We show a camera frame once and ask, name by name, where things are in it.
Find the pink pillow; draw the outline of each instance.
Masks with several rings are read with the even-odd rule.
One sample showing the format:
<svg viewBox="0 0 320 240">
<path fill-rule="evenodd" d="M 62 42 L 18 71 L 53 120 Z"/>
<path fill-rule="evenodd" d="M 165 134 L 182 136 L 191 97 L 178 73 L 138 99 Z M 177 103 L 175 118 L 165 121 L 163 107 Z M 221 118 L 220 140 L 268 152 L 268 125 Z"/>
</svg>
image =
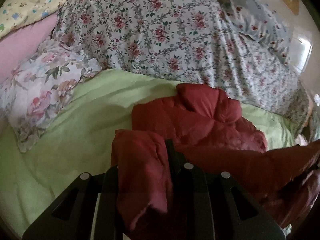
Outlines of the pink pillow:
<svg viewBox="0 0 320 240">
<path fill-rule="evenodd" d="M 9 33 L 0 40 L 0 84 L 24 59 L 37 51 L 57 23 L 57 14 Z"/>
</svg>

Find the round metal bolt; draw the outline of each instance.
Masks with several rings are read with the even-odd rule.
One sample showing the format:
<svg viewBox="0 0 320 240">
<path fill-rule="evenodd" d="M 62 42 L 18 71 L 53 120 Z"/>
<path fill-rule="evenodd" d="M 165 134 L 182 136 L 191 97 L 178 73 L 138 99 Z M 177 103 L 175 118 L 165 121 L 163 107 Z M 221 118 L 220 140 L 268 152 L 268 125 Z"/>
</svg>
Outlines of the round metal bolt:
<svg viewBox="0 0 320 240">
<path fill-rule="evenodd" d="M 221 172 L 221 176 L 225 179 L 229 179 L 230 178 L 230 173 L 227 171 Z"/>
<path fill-rule="evenodd" d="M 187 169 L 187 170 L 191 170 L 191 169 L 193 169 L 193 164 L 191 164 L 191 163 L 185 163 L 185 164 L 183 165 L 183 167 L 184 167 L 185 169 Z"/>
<path fill-rule="evenodd" d="M 82 173 L 82 174 L 80 175 L 80 179 L 83 179 L 83 180 L 89 179 L 89 177 L 90 177 L 90 174 L 87 173 L 87 172 Z"/>
</svg>

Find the green bed sheet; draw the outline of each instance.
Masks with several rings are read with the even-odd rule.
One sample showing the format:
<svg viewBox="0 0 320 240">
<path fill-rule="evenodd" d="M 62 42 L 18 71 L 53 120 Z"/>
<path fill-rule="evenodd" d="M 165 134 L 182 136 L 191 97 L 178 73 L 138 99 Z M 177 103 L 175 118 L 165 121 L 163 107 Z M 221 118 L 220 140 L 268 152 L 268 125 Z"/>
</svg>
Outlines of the green bed sheet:
<svg viewBox="0 0 320 240">
<path fill-rule="evenodd" d="M 105 70 L 75 88 L 40 141 L 20 153 L 10 126 L 0 136 L 0 216 L 17 236 L 82 172 L 110 166 L 116 129 L 131 129 L 137 103 L 175 95 L 179 82 Z M 242 105 L 243 116 L 267 137 L 269 148 L 293 145 L 294 124 L 260 108 Z"/>
</svg>

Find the white floral sheet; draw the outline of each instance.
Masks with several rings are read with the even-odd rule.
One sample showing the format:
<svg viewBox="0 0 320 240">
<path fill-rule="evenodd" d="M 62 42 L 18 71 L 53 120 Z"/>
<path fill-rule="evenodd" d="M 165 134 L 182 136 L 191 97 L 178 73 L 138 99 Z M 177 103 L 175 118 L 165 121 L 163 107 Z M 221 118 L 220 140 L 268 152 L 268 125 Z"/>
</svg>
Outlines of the white floral sheet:
<svg viewBox="0 0 320 240">
<path fill-rule="evenodd" d="M 68 0 L 53 35 L 104 69 L 220 87 L 299 127 L 308 117 L 295 73 L 233 31 L 217 0 Z"/>
</svg>

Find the yellow pillow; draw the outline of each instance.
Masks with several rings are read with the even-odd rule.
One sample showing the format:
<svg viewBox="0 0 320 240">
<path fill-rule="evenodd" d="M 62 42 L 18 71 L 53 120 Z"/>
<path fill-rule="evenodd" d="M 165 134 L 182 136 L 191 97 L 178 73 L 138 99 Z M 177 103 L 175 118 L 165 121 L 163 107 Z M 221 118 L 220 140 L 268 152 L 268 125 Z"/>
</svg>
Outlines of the yellow pillow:
<svg viewBox="0 0 320 240">
<path fill-rule="evenodd" d="M 0 38 L 52 14 L 66 0 L 6 0 L 0 9 Z"/>
</svg>

